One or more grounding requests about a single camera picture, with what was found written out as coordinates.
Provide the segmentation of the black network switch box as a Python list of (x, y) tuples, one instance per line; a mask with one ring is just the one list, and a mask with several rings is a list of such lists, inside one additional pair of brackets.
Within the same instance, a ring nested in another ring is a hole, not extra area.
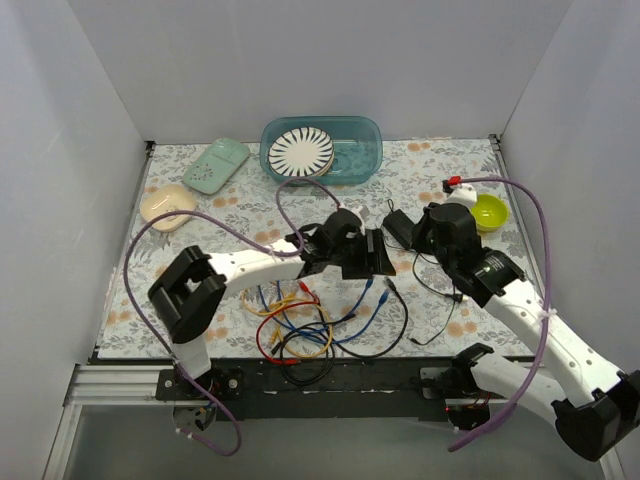
[(346, 263), (342, 266), (344, 280), (369, 280), (375, 276), (395, 276), (396, 270), (387, 253), (380, 228), (366, 229), (354, 240)]

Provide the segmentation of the black power adapter brick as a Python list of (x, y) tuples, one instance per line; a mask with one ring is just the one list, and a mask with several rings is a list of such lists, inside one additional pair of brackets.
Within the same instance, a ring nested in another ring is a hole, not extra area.
[(414, 222), (401, 210), (393, 210), (382, 221), (383, 227), (405, 250), (412, 245)]

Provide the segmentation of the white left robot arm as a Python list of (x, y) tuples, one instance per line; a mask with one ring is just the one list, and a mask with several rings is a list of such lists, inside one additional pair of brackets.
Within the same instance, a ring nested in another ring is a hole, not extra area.
[(204, 333), (219, 304), (244, 289), (341, 269), (344, 280), (394, 276), (382, 232), (365, 227), (361, 216), (339, 208), (322, 224), (310, 224), (257, 250), (207, 254), (187, 247), (148, 290), (169, 333), (177, 365), (197, 379), (211, 369)]

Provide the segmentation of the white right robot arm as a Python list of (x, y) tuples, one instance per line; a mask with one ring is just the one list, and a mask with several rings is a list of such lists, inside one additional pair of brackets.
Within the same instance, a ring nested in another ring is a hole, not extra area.
[(565, 444), (592, 462), (638, 428), (639, 373), (626, 373), (599, 355), (546, 305), (522, 269), (503, 252), (483, 246), (468, 207), (425, 207), (413, 242), (435, 256), (458, 290), (535, 354), (530, 368), (518, 367), (484, 345), (456, 356), (462, 378), (509, 400), (461, 446), (496, 429), (518, 405), (553, 423)]

